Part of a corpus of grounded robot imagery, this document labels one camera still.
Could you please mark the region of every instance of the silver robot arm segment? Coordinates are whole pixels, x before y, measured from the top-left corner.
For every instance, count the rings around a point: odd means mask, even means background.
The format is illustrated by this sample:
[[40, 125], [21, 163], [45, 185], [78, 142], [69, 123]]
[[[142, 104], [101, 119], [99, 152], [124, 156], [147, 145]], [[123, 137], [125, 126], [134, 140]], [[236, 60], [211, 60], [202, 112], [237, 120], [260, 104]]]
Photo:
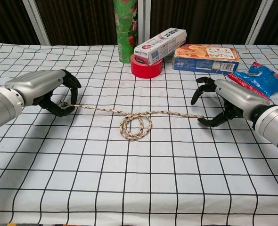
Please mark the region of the silver robot arm segment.
[[65, 116], [74, 107], [65, 109], [51, 101], [53, 90], [61, 84], [71, 90], [71, 103], [76, 103], [78, 80], [65, 70], [48, 70], [27, 73], [0, 86], [0, 126], [18, 117], [23, 107], [40, 105], [56, 116]]
[[253, 122], [253, 129], [278, 148], [278, 106], [254, 92], [225, 80], [207, 77], [197, 79], [204, 82], [194, 93], [193, 105], [203, 92], [216, 92], [224, 100], [225, 110], [211, 120], [198, 119], [207, 127], [216, 127], [235, 117]]

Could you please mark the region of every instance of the green can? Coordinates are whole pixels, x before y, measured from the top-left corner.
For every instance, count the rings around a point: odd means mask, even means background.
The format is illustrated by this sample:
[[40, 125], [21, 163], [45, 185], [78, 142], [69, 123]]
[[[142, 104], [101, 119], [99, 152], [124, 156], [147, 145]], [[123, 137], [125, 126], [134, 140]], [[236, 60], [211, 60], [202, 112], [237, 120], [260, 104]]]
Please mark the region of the green can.
[[138, 1], [114, 0], [119, 60], [131, 62], [131, 55], [138, 44]]

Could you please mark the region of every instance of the red tape roll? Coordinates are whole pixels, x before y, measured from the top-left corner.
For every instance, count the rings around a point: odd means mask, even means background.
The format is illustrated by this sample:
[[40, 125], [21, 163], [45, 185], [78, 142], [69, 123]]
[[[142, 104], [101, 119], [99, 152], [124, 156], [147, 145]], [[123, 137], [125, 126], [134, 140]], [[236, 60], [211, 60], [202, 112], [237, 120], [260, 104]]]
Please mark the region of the red tape roll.
[[131, 56], [131, 72], [133, 75], [143, 78], [143, 79], [151, 79], [158, 76], [162, 71], [162, 62], [163, 60], [159, 60], [153, 65], [146, 65], [138, 62], [135, 59], [134, 54]]

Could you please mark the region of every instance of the tablecloth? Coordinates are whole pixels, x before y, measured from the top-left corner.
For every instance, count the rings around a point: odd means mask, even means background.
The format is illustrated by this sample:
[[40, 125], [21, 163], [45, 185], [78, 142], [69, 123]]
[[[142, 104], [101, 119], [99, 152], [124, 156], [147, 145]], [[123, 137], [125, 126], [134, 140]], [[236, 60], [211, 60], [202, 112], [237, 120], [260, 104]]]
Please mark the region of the tablecloth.
[[[254, 62], [278, 72], [278, 46], [235, 47], [238, 70]], [[78, 103], [126, 112], [222, 111], [204, 93], [194, 105], [196, 78], [224, 75], [176, 71], [135, 78], [117, 46], [0, 44], [0, 85], [27, 72], [66, 69], [82, 88]], [[54, 102], [69, 100], [59, 87]], [[272, 103], [278, 104], [278, 93]], [[155, 115], [138, 141], [119, 132], [123, 116], [77, 109], [55, 117], [38, 106], [0, 128], [0, 223], [77, 225], [278, 225], [278, 149], [244, 119], [205, 128], [196, 119]], [[132, 122], [132, 131], [138, 128]]]

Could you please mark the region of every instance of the rope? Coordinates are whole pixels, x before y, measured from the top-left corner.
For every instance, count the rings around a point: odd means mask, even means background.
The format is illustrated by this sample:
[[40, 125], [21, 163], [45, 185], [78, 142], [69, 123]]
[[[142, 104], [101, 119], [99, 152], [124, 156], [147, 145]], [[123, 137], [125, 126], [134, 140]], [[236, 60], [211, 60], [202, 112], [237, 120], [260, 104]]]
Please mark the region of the rope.
[[[139, 113], [128, 113], [128, 112], [118, 111], [115, 109], [104, 109], [104, 108], [93, 107], [93, 106], [88, 106], [88, 105], [72, 105], [72, 104], [68, 104], [67, 102], [60, 102], [59, 105], [61, 107], [74, 106], [74, 107], [81, 107], [84, 109], [99, 110], [99, 111], [103, 111], [103, 112], [113, 112], [113, 113], [125, 115], [125, 118], [122, 119], [120, 122], [120, 133], [125, 139], [128, 139], [128, 140], [141, 139], [150, 132], [150, 130], [153, 127], [152, 119], [149, 116], [151, 114], [172, 114], [172, 115], [177, 115], [177, 116], [185, 117], [185, 118], [203, 118], [204, 117], [204, 116], [198, 115], [198, 114], [184, 114], [184, 113], [170, 112], [170, 111], [149, 111], [149, 112], [139, 112]], [[143, 122], [142, 118], [146, 118], [149, 121], [148, 128], [145, 131], [144, 131], [144, 122]], [[140, 122], [139, 132], [135, 133], [135, 134], [131, 133], [126, 128], [126, 126], [129, 124], [129, 122], [134, 119], [138, 119]]]

